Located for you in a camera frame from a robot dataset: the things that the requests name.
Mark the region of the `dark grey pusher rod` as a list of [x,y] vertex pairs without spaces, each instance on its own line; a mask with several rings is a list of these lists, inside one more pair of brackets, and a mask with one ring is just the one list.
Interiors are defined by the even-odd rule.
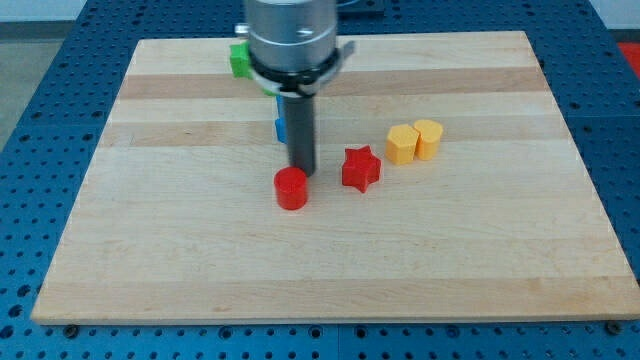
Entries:
[[289,165],[310,177],[316,170],[314,99],[284,97],[283,110]]

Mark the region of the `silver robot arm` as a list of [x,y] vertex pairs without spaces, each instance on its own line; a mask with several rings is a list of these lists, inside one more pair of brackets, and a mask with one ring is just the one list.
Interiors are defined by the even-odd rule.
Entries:
[[338,45],[331,0],[245,0],[253,79],[281,97],[289,165],[316,171],[314,98],[340,72],[355,43]]

